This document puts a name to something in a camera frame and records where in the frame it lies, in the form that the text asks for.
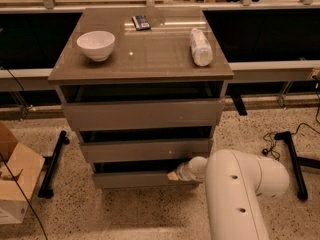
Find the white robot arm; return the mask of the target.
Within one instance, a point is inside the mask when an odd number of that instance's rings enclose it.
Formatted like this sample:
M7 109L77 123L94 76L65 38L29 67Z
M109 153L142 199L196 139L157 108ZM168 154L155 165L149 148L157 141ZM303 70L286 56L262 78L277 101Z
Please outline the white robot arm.
M270 240L258 198L281 196L289 186L280 162L230 149L197 156L167 177L205 184L212 240Z

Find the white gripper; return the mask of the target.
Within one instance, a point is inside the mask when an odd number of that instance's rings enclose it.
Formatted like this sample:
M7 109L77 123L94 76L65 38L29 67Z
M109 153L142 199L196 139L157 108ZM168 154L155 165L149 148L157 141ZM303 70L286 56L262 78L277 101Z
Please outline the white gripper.
M167 177L171 181L205 181L207 159L202 156L197 156L191 160L184 162L178 166L176 173L174 171L169 172Z

